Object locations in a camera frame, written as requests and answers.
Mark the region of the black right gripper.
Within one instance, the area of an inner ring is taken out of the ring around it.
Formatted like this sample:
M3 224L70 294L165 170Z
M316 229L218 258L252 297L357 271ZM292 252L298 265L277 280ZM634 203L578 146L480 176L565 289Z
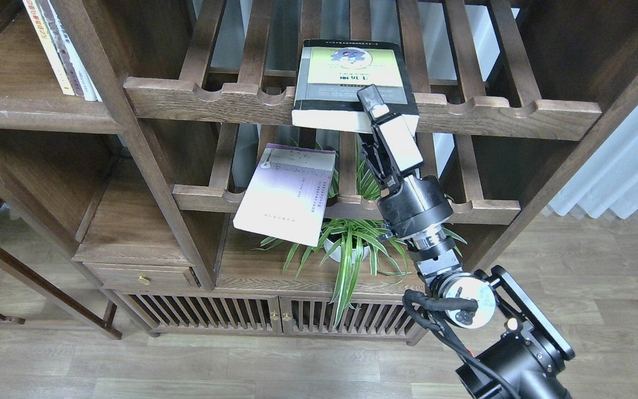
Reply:
M415 184L418 180L415 170L424 159L404 116L390 114L375 84L359 89L357 98L369 116L372 129L372 136L362 139L362 154L380 189L397 194L407 183L404 190L417 195L420 189Z

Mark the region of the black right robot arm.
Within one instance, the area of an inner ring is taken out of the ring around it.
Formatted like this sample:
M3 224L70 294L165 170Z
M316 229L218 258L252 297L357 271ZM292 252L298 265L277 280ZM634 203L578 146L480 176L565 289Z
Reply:
M557 374L574 358L572 346L504 268L463 271L454 239L443 229L452 207L435 176L419 176L423 157L403 115L389 108L373 84L357 96L372 129L364 155L388 191L377 202L388 229L382 238L405 242L425 283L423 292L405 291L408 315L457 353L463 364L456 373L471 397L570 398ZM506 317L505 332L474 356L452 328L481 328L496 311Z

